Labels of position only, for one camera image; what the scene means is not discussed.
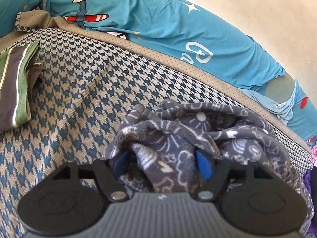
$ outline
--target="white wall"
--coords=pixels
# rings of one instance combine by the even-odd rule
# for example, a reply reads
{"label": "white wall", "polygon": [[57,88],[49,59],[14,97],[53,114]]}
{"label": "white wall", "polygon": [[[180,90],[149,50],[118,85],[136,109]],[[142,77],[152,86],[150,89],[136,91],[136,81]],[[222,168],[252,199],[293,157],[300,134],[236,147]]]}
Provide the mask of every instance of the white wall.
{"label": "white wall", "polygon": [[252,36],[317,107],[317,0],[188,0]]}

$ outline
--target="beige dotted trim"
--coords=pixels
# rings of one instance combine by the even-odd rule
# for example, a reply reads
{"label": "beige dotted trim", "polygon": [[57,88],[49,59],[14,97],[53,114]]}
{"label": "beige dotted trim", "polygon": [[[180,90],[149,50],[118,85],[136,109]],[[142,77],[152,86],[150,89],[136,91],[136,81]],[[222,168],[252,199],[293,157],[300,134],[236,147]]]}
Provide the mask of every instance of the beige dotted trim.
{"label": "beige dotted trim", "polygon": [[243,94],[241,91],[239,91],[237,88],[230,85],[229,83],[226,83],[216,78],[215,76],[195,66],[192,66],[189,63],[186,63],[184,61],[181,61],[169,55],[164,55],[162,53],[153,51],[149,48],[143,47],[139,44],[125,40],[123,38],[119,38],[119,37],[116,37],[107,33],[103,33],[103,32],[84,30],[77,25],[68,23],[62,17],[51,18],[49,13],[44,11],[22,12],[19,24],[25,27],[30,27],[30,28],[34,28],[34,27],[52,28],[57,26],[58,28],[65,31],[69,31],[78,35],[82,35],[88,38],[93,38],[96,40],[100,40],[100,41],[121,47],[130,52],[142,55],[166,67],[172,68],[183,74],[191,76],[195,78],[196,80],[199,80],[203,82],[204,84],[222,92],[226,96],[244,105],[246,108],[249,108],[257,112],[258,114],[263,116],[268,122],[270,122],[276,128],[278,128],[281,132],[287,135],[291,140],[293,140],[298,145],[300,145],[305,150],[307,150],[307,152],[309,153],[312,152],[310,147],[306,144],[305,141],[303,141],[296,133],[294,133],[291,129],[289,129],[285,124],[283,124],[277,118],[272,116],[260,104],[258,104],[257,102],[247,97],[245,94]]}

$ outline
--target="light blue fabric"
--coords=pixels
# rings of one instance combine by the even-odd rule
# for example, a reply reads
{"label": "light blue fabric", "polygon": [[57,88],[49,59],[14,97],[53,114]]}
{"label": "light blue fabric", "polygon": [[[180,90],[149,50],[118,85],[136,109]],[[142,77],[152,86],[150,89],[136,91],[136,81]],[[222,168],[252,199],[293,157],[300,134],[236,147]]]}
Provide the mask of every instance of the light blue fabric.
{"label": "light blue fabric", "polygon": [[263,96],[254,90],[243,88],[240,88],[240,90],[249,98],[261,104],[270,113],[275,114],[282,123],[287,124],[288,121],[293,118],[293,106],[297,88],[298,82],[295,82],[295,87],[291,97],[284,103],[276,103],[272,99]]}
{"label": "light blue fabric", "polygon": [[42,0],[0,0],[0,38],[15,28],[16,15],[31,11]]}
{"label": "light blue fabric", "polygon": [[295,80],[297,90],[295,94],[295,103],[293,106],[293,118],[287,123],[287,126],[298,134],[304,141],[317,135],[317,110],[310,99],[304,108],[300,108],[302,99],[307,97],[302,88]]}
{"label": "light blue fabric", "polygon": [[[251,37],[186,0],[51,1],[53,17],[77,16],[73,23],[85,29],[126,32],[132,42],[189,62],[238,88],[256,90],[285,75]],[[80,20],[97,14],[108,18]]]}

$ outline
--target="striped cloth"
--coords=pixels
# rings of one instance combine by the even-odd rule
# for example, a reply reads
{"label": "striped cloth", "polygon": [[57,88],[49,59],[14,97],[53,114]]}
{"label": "striped cloth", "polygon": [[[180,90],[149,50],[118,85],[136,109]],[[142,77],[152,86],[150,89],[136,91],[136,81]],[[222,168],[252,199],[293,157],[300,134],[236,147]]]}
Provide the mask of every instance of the striped cloth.
{"label": "striped cloth", "polygon": [[39,42],[13,47],[0,55],[0,132],[31,119],[29,100],[44,67],[36,63]]}

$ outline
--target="white stripe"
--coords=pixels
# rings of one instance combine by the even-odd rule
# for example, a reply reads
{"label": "white stripe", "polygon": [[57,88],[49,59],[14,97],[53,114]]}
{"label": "white stripe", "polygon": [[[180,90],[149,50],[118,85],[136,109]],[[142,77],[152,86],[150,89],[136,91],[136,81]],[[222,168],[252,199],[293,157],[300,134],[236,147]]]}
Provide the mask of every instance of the white stripe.
{"label": "white stripe", "polygon": [[2,78],[1,78],[1,82],[0,82],[0,90],[2,89],[3,82],[4,82],[4,79],[5,79],[5,75],[7,73],[7,68],[8,68],[8,64],[9,64],[9,58],[10,58],[12,50],[13,50],[13,48],[11,48],[9,50],[8,55],[7,55],[7,60],[5,61],[4,70],[3,70],[3,74],[2,74]]}
{"label": "white stripe", "polygon": [[28,46],[26,47],[26,49],[23,51],[23,55],[22,58],[20,59],[20,63],[18,66],[18,71],[17,71],[17,75],[16,75],[16,81],[15,81],[15,85],[16,85],[16,105],[14,108],[14,113],[13,113],[13,119],[12,119],[12,123],[14,127],[18,127],[18,125],[16,124],[15,118],[16,118],[16,113],[17,113],[17,109],[18,109],[18,105],[19,105],[19,82],[18,82],[18,77],[19,77],[19,72],[20,72],[20,68],[21,68],[21,64],[22,61],[25,57],[26,51],[27,49],[31,46],[31,44],[28,44]]}

